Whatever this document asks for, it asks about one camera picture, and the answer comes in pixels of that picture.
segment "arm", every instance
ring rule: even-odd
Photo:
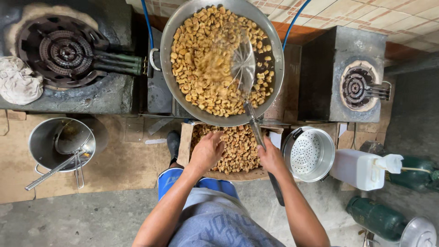
[[[293,175],[285,166],[281,152],[264,136],[267,150],[258,146],[261,164],[271,172],[279,182],[285,201],[288,224],[298,247],[328,247],[329,239],[317,216],[303,197]]]
[[[221,158],[224,150],[224,142],[220,142],[222,134],[222,131],[209,133],[196,145],[181,176],[146,217],[134,239],[133,247],[168,244],[192,188]]]

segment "ceramic tile wall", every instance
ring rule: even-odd
[[[142,13],[140,0],[126,0]],[[149,14],[169,17],[185,0],[145,0]],[[305,0],[247,0],[272,22],[291,23]],[[341,25],[377,32],[388,41],[439,51],[439,0],[311,0],[296,25],[328,29]]]

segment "blue hose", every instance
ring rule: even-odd
[[[302,7],[297,12],[297,14],[294,16],[293,21],[290,24],[290,27],[288,27],[287,35],[285,35],[284,43],[282,45],[282,50],[285,50],[285,45],[287,44],[288,35],[290,34],[290,30],[293,27],[294,22],[296,22],[296,19],[299,17],[302,10],[309,4],[309,2],[311,2],[311,0],[306,0],[306,2],[302,5]]]
[[[142,1],[142,7],[143,7],[143,14],[145,15],[145,19],[146,19],[146,25],[148,26],[150,49],[152,49],[152,48],[154,48],[154,40],[152,39],[151,24],[149,24],[148,11],[146,10],[145,0],[141,0],[141,1]]]

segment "gray shirt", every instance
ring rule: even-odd
[[[207,188],[193,188],[169,246],[284,245],[256,224],[238,199]]]

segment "large metal wok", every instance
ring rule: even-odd
[[[261,116],[270,107],[276,99],[277,94],[282,85],[284,78],[284,54],[282,51],[281,41],[268,18],[253,4],[245,0],[190,0],[182,4],[169,18],[165,29],[163,30],[162,42],[160,46],[160,60],[163,70],[163,76],[166,83],[171,90],[175,99],[195,118],[216,126],[232,127],[248,123],[248,116],[246,114],[233,115],[230,117],[215,116],[213,114],[202,111],[196,105],[192,105],[185,100],[185,95],[178,88],[178,83],[172,74],[171,64],[171,46],[173,43],[173,36],[178,27],[183,25],[184,21],[191,17],[195,12],[200,11],[204,7],[212,5],[223,5],[226,9],[230,9],[238,16],[245,16],[256,24],[267,34],[271,47],[273,50],[275,80],[271,83],[273,93],[265,99],[265,103],[255,109],[257,116]]]

